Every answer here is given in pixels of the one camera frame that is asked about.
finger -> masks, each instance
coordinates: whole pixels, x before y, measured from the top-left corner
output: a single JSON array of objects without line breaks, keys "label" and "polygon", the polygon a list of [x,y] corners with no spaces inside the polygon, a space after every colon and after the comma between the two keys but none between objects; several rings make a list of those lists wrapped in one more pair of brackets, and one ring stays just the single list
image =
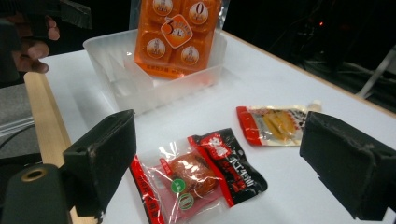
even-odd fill
[{"label": "finger", "polygon": [[50,54],[48,45],[42,41],[23,39],[21,41],[21,54],[33,60],[47,57]]},{"label": "finger", "polygon": [[38,73],[47,73],[49,71],[48,65],[39,60],[32,60],[31,58],[21,56],[18,52],[13,52],[13,56],[18,71]]},{"label": "finger", "polygon": [[57,26],[56,21],[51,16],[46,16],[46,20],[49,28],[54,28]]},{"label": "finger", "polygon": [[58,27],[49,28],[49,39],[58,40],[61,37]]}]

snack package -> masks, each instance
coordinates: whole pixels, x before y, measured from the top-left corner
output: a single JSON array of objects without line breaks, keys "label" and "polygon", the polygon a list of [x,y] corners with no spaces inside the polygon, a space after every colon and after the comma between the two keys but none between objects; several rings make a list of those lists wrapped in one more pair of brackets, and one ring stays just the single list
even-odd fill
[{"label": "snack package", "polygon": [[177,78],[207,67],[221,0],[142,0],[134,61]]},{"label": "snack package", "polygon": [[136,155],[134,181],[150,223],[207,223],[267,190],[231,129],[193,135]]},{"label": "snack package", "polygon": [[251,145],[299,146],[308,111],[320,112],[321,102],[302,105],[238,106],[236,114],[244,136]]}]

plastic bin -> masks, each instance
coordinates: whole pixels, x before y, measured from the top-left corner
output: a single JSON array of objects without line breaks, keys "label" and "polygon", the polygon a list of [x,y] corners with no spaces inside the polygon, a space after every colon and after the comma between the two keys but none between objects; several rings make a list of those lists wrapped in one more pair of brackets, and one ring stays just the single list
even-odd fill
[{"label": "plastic bin", "polygon": [[218,83],[227,46],[221,33],[215,33],[205,70],[172,80],[152,77],[134,62],[136,36],[137,30],[132,30],[83,43],[104,93],[115,109],[133,109],[139,115]]}]

white table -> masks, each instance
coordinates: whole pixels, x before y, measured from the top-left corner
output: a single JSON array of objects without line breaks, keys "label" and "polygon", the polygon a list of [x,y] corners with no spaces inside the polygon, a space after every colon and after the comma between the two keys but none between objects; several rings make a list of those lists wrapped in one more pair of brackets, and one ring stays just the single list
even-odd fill
[{"label": "white table", "polygon": [[[396,148],[396,117],[230,35],[219,84],[135,118],[137,154],[182,139],[232,128],[247,159],[267,180],[263,194],[210,223],[371,223],[354,220],[299,156],[298,147],[253,147],[244,138],[239,105],[308,105],[342,119]],[[48,57],[47,79],[71,142],[116,112],[106,101],[85,50]],[[390,209],[383,223],[393,223]],[[148,223],[130,172],[125,173],[104,223]]]}]

orange packaging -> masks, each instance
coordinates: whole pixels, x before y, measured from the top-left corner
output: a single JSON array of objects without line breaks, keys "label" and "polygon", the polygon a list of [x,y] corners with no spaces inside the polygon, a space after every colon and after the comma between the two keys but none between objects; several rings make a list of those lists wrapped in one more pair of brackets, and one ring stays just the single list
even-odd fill
[{"label": "orange packaging", "polygon": [[142,0],[134,61],[178,78],[206,69],[221,0]]}]

